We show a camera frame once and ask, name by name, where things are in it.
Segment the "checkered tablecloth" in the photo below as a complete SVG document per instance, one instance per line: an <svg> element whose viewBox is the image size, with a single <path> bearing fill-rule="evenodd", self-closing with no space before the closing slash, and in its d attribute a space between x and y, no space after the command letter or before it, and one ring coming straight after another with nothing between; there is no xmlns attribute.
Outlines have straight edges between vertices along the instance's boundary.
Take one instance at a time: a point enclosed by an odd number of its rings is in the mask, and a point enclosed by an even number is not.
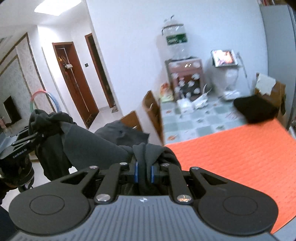
<svg viewBox="0 0 296 241"><path fill-rule="evenodd" d="M176 102L160 103L164 144L183 142L247 124L233 102L210 95L208 105L182 114Z"/></svg>

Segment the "black long-sleeve shirt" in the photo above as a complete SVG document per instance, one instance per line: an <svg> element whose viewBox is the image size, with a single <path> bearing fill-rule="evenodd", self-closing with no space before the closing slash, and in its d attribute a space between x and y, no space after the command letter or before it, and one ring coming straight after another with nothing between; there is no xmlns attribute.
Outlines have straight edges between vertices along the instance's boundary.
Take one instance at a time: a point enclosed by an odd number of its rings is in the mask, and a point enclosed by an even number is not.
<svg viewBox="0 0 296 241"><path fill-rule="evenodd" d="M155 163L170 163L180 166L173 151L164 146L140 143L116 145L78 125L67 113L47 114L35 109L29 120L29 134L37 133L35 154L50 181L69 174L75 167L78 171L89 166L102 170L119 162L138 162L140 181L151 180L151 167Z"/></svg>

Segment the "snack bag on table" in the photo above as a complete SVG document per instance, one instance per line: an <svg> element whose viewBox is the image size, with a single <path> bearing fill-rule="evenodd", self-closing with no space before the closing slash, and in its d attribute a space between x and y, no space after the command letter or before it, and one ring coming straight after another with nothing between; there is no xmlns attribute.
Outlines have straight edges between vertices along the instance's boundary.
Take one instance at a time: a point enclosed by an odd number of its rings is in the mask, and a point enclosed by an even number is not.
<svg viewBox="0 0 296 241"><path fill-rule="evenodd" d="M168 82L163 83L161 85L159 95L160 95L161 102L168 102L168 101L174 100L173 92L172 92L171 86Z"/></svg>

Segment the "white power strip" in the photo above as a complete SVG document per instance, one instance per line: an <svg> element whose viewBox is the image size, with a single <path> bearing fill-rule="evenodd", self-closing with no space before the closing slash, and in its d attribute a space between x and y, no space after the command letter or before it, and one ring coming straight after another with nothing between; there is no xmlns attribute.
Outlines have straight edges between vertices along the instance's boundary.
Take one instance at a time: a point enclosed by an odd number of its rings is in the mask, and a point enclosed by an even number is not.
<svg viewBox="0 0 296 241"><path fill-rule="evenodd" d="M198 97L196 100L192 102L194 109L200 109L204 108L208 105L208 96L207 94L202 94L200 97Z"/></svg>

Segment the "white plastic bag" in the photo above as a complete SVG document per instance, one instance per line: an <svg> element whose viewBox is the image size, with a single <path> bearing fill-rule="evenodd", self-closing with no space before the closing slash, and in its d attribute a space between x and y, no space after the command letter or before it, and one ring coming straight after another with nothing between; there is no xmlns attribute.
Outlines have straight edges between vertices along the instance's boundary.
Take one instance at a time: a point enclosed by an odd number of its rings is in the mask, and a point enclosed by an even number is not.
<svg viewBox="0 0 296 241"><path fill-rule="evenodd" d="M217 92L225 101L231 101L241 97L241 92L237 90L236 83L239 77L239 69L231 67L219 68L217 82Z"/></svg>

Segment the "wall television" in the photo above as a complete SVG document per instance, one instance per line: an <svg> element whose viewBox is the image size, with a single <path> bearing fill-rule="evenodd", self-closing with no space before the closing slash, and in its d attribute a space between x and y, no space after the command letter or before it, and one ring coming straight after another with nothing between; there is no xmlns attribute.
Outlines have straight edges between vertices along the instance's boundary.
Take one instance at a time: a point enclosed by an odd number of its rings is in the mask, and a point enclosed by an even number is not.
<svg viewBox="0 0 296 241"><path fill-rule="evenodd" d="M15 124L16 122L20 121L22 119L20 113L18 112L18 109L14 103L14 100L11 96L9 96L5 101L4 101L4 109L6 110L10 120L11 124Z"/></svg>

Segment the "middle wooden chair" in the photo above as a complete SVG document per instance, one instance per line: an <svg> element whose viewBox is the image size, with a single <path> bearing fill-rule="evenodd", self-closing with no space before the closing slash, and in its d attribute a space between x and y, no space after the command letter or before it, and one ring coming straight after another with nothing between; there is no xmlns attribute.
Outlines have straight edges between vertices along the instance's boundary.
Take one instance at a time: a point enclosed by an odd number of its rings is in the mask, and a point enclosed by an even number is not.
<svg viewBox="0 0 296 241"><path fill-rule="evenodd" d="M140 122L135 110L131 111L129 114L122 117L120 121L128 127L142 132L142 127L140 125Z"/></svg>

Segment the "colourful hula hoop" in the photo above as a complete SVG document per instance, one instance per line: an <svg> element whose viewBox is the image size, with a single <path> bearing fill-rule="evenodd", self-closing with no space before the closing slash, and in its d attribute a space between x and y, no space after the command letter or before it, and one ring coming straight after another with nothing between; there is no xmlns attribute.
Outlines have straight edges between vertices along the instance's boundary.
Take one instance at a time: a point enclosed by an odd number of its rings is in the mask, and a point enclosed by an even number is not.
<svg viewBox="0 0 296 241"><path fill-rule="evenodd" d="M30 99L30 111L40 109L46 113L58 113L61 111L57 99L45 90L36 91Z"/></svg>

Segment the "wooden chair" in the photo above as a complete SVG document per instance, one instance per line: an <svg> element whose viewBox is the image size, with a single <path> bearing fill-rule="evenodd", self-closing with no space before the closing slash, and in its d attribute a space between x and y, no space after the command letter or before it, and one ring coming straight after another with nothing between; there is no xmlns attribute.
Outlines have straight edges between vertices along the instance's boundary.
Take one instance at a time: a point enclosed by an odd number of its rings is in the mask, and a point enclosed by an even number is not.
<svg viewBox="0 0 296 241"><path fill-rule="evenodd" d="M150 121L152 122L152 125L154 126L154 129L156 130L159 140L161 144L164 144L164 138L163 138L163 129L162 129L162 122L161 122L161 112L159 105L154 98L154 95L151 90L149 90L146 95L144 96L142 100L142 105L149 116Z"/></svg>
<svg viewBox="0 0 296 241"><path fill-rule="evenodd" d="M135 110L131 111L129 114L122 117L120 121L128 127L142 132L142 127L140 125L140 122Z"/></svg>

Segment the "dark clothes on chair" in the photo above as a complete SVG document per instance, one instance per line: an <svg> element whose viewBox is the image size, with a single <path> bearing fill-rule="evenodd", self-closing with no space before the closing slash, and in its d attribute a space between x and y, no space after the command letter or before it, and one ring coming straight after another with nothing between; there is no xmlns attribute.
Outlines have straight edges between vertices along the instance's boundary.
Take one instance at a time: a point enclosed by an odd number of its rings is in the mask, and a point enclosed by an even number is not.
<svg viewBox="0 0 296 241"><path fill-rule="evenodd" d="M118 146L132 147L141 143L149 143L148 133L126 126L119 120L107 123L94 134Z"/></svg>

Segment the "tablet on stand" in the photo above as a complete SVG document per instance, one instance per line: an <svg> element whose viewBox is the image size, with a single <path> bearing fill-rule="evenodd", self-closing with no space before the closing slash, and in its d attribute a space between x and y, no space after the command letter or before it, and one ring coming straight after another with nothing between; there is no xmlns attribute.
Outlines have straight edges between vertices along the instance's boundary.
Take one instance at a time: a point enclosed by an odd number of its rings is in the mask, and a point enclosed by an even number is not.
<svg viewBox="0 0 296 241"><path fill-rule="evenodd" d="M238 65L238 61L233 50L212 50L211 56L215 67L230 67Z"/></svg>

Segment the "white tissue box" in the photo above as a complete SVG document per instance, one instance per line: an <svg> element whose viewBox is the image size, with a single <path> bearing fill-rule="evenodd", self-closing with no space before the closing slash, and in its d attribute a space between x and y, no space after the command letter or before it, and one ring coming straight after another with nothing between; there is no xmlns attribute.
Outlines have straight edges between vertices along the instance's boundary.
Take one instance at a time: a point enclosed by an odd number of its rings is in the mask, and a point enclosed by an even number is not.
<svg viewBox="0 0 296 241"><path fill-rule="evenodd" d="M177 105L181 111L193 109L191 101L187 98L178 99Z"/></svg>

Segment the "brown water dispenser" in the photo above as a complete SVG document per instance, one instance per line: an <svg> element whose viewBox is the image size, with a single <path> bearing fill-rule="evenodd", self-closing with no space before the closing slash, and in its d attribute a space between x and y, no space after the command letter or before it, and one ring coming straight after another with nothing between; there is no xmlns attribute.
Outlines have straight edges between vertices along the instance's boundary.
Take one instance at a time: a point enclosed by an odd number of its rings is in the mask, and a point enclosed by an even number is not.
<svg viewBox="0 0 296 241"><path fill-rule="evenodd" d="M182 98L194 101L202 95L205 80L201 58L170 59L165 64L175 101Z"/></svg>

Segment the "far wooden chair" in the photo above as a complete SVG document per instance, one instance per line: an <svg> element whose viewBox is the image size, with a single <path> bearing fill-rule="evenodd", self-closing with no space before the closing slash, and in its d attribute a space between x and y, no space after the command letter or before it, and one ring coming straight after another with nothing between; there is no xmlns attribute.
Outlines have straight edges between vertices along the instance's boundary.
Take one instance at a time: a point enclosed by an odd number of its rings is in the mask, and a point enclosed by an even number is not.
<svg viewBox="0 0 296 241"><path fill-rule="evenodd" d="M161 122L161 112L159 105L154 98L154 95L151 90L149 90L146 95L144 96L142 100L142 105L149 116L150 121L152 122L152 125L154 126L154 129L156 130L159 140L161 144L164 144L164 138L163 138L163 129L162 129L162 122Z"/></svg>

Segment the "clear water bottle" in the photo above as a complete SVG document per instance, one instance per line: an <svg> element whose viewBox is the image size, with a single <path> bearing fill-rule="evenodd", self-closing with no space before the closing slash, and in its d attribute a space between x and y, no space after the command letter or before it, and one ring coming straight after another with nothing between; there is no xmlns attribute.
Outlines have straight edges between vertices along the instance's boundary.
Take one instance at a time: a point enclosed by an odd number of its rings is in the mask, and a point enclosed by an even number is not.
<svg viewBox="0 0 296 241"><path fill-rule="evenodd" d="M190 58L188 37L184 24L180 23L172 15L164 20L162 36L170 52L170 59L173 61L185 60Z"/></svg>

